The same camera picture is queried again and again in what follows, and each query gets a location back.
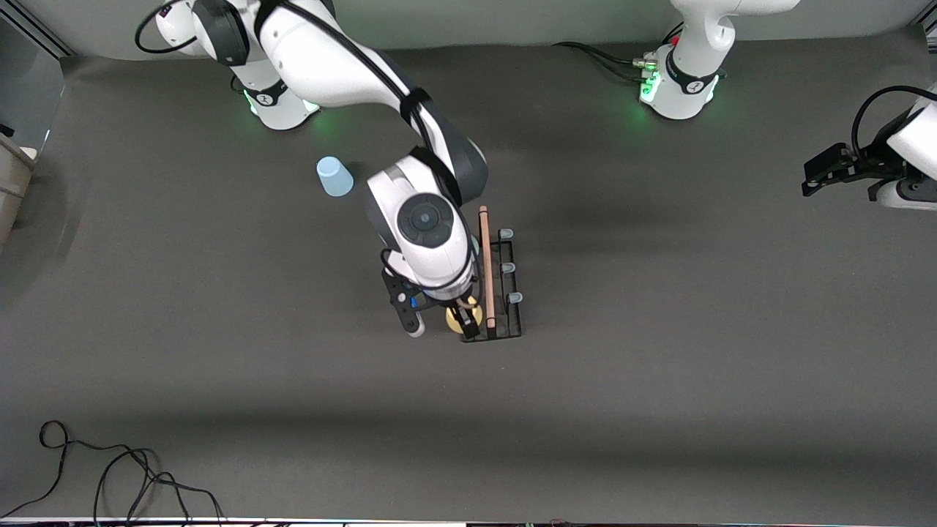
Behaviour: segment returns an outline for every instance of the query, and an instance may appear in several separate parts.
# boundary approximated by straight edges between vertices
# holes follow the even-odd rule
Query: green light
[[[250,95],[247,94],[247,90],[244,91],[244,97],[247,99],[247,104],[250,104],[250,112],[257,115],[257,108],[254,108],[254,99],[250,98]]]
[[[644,102],[653,102],[654,96],[657,95],[657,88],[661,86],[661,73],[655,71],[649,79],[645,81],[645,85],[641,88],[641,99]]]
[[[706,102],[712,100],[713,95],[716,93],[716,84],[719,83],[719,75],[716,75],[716,78],[712,81],[712,89],[709,90],[709,95],[706,96]]]

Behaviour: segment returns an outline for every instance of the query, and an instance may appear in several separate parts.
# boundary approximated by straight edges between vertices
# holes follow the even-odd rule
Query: white wall
[[[802,0],[790,13],[738,19],[743,39],[852,37],[908,23],[929,0]],[[78,53],[154,58],[133,32],[158,0],[21,0]],[[342,27],[382,49],[459,44],[650,41],[679,18],[668,0],[335,0]],[[161,41],[148,38],[152,45]]]

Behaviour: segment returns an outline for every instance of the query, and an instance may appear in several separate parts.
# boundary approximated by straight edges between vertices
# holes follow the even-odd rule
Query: gray tabletop
[[[937,522],[935,217],[799,188],[867,95],[930,83],[919,28],[741,43],[691,122],[574,50],[393,55],[490,161],[466,210],[517,232],[527,334],[401,331],[363,208],[416,142],[393,111],[275,133],[210,62],[72,62],[3,252],[4,507],[52,480],[58,418],[236,516]],[[22,513],[90,514],[108,458]]]

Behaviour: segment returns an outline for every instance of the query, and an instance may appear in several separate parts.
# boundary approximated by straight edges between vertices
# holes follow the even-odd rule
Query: black velcro strap
[[[426,93],[426,90],[423,88],[413,88],[409,95],[400,101],[400,116],[409,123],[410,117],[412,115],[415,116],[417,113],[417,106],[431,100],[433,100],[433,98]]]
[[[449,196],[447,196],[449,201],[453,202],[456,207],[461,207],[462,191],[459,190],[459,183],[455,181],[455,176],[452,171],[449,170],[449,167],[446,166],[446,163],[443,163],[442,159],[424,146],[413,148],[410,150],[409,154],[429,167],[429,170],[433,171],[433,174],[436,175],[437,182],[441,180],[443,185],[443,188],[440,190],[449,194]]]
[[[274,9],[284,2],[285,0],[260,0],[257,18],[254,19],[254,35],[257,37],[257,42],[260,42],[260,29],[263,27],[263,23],[267,22]]]

